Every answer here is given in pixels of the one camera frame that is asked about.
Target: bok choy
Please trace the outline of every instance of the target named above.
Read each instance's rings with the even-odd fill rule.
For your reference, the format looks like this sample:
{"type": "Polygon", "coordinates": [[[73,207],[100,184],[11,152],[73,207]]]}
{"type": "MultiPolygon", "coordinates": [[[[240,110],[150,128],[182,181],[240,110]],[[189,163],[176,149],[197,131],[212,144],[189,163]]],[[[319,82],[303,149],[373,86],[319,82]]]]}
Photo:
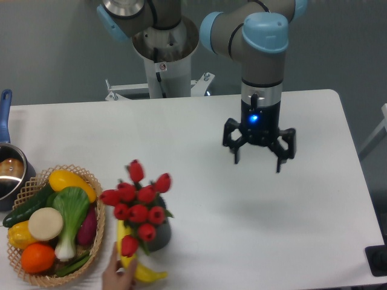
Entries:
{"type": "Polygon", "coordinates": [[[53,208],[63,217],[63,229],[55,248],[55,256],[59,260],[66,261],[75,257],[75,238],[86,218],[89,205],[88,195],[80,187],[66,187],[57,193],[53,201],[53,208]]]}

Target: cucumber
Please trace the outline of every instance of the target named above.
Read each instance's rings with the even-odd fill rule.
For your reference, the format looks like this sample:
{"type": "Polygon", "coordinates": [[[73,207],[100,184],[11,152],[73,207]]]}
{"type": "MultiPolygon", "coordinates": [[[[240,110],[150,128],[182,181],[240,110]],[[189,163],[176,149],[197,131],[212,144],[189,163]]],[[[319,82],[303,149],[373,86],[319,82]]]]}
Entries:
{"type": "Polygon", "coordinates": [[[53,193],[54,190],[47,183],[29,200],[11,211],[2,221],[2,225],[11,228],[20,222],[27,221],[35,211],[46,206],[48,197],[53,193]]]}

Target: white round vegetable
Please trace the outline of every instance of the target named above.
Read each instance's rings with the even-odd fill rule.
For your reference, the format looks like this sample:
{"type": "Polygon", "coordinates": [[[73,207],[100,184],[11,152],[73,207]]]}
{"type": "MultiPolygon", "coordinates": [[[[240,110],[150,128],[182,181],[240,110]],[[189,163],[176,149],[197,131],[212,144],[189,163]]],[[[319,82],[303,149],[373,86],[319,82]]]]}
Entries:
{"type": "Polygon", "coordinates": [[[35,211],[28,221],[28,230],[37,240],[47,241],[57,237],[63,229],[62,215],[54,208],[35,211]]]}

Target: tulip bouquet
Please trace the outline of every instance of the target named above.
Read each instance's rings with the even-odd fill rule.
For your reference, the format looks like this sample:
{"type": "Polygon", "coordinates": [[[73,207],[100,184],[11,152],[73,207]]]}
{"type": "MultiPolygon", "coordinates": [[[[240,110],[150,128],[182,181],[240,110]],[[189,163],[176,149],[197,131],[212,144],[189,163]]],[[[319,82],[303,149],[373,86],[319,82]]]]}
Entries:
{"type": "Polygon", "coordinates": [[[114,207],[114,216],[131,228],[131,234],[122,240],[122,255],[131,257],[141,247],[149,255],[148,242],[156,239],[157,228],[173,215],[161,198],[171,187],[171,177],[162,174],[156,182],[142,186],[144,178],[142,165],[133,160],[125,167],[133,184],[119,180],[116,189],[102,192],[100,199],[105,205],[114,207]]]}

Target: light blue joint cap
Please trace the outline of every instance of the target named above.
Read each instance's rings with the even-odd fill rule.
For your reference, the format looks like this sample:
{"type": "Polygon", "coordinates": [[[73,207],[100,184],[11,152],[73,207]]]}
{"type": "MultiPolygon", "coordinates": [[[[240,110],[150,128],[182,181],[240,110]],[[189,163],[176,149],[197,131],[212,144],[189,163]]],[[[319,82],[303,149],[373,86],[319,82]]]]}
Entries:
{"type": "Polygon", "coordinates": [[[114,38],[114,40],[119,42],[128,41],[129,37],[121,30],[121,28],[114,22],[114,20],[110,17],[109,13],[99,5],[97,7],[97,14],[99,19],[101,20],[103,26],[106,28],[108,33],[114,38]]]}
{"type": "Polygon", "coordinates": [[[212,25],[215,22],[215,18],[218,17],[219,14],[222,12],[212,12],[208,14],[204,20],[202,21],[200,25],[200,42],[203,44],[205,48],[207,48],[209,51],[214,52],[211,45],[211,29],[212,25]]]}
{"type": "Polygon", "coordinates": [[[244,40],[264,53],[281,53],[288,47],[288,20],[277,13],[249,15],[243,25],[244,40]]]}
{"type": "Polygon", "coordinates": [[[296,0],[296,7],[294,8],[293,20],[302,16],[307,11],[308,0],[296,0]]]}

